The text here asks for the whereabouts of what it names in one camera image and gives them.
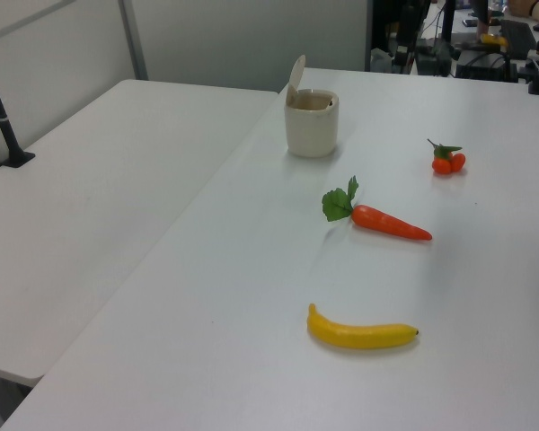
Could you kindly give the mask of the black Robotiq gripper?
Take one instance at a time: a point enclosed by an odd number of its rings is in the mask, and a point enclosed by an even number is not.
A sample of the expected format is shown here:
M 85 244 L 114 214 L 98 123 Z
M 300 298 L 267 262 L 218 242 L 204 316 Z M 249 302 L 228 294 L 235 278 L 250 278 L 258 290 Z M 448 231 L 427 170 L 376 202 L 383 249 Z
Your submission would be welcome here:
M 393 58 L 393 66 L 396 71 L 402 71 L 405 67 L 405 52 L 407 52 L 415 40 L 419 27 L 419 10 L 416 8 L 402 8 L 398 31 L 395 41 L 397 49 Z M 408 53 L 406 70 L 411 71 L 415 62 L 415 51 Z

